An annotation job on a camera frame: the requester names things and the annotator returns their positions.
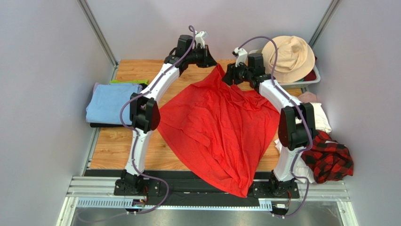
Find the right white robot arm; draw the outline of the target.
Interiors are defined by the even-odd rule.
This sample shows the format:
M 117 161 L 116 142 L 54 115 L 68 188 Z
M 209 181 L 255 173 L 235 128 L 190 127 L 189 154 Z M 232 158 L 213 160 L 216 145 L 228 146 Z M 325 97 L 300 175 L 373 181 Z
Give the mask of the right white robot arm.
M 287 195 L 295 186 L 294 167 L 300 155 L 311 147 L 316 135 L 314 107 L 302 103 L 282 88 L 273 74 L 266 74 L 261 53 L 233 52 L 235 63 L 227 66 L 222 81 L 227 85 L 248 82 L 250 87 L 269 100 L 280 113 L 278 137 L 282 145 L 279 161 L 271 172 L 268 191 L 273 197 Z

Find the red t-shirt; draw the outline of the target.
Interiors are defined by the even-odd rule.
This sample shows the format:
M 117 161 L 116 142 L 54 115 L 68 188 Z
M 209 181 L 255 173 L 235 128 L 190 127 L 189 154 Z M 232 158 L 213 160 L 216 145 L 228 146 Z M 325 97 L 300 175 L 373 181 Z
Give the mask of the red t-shirt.
M 158 131 L 194 174 L 244 198 L 276 134 L 280 115 L 256 91 L 226 85 L 224 74 L 217 65 L 168 101 L 160 109 Z

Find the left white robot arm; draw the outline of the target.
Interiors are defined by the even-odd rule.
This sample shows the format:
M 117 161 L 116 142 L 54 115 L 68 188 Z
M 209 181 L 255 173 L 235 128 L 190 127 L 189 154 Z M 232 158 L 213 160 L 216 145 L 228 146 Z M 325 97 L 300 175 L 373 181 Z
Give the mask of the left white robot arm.
M 139 94 L 132 94 L 129 102 L 124 105 L 129 106 L 129 119 L 132 122 L 129 128 L 133 130 L 133 139 L 130 158 L 115 183 L 115 195 L 144 195 L 147 191 L 145 157 L 152 133 L 161 119 L 158 102 L 189 65 L 195 64 L 199 68 L 217 65 L 205 43 L 206 36 L 205 31 L 194 36 L 181 35 L 177 47 L 165 58 L 160 72 L 149 86 Z

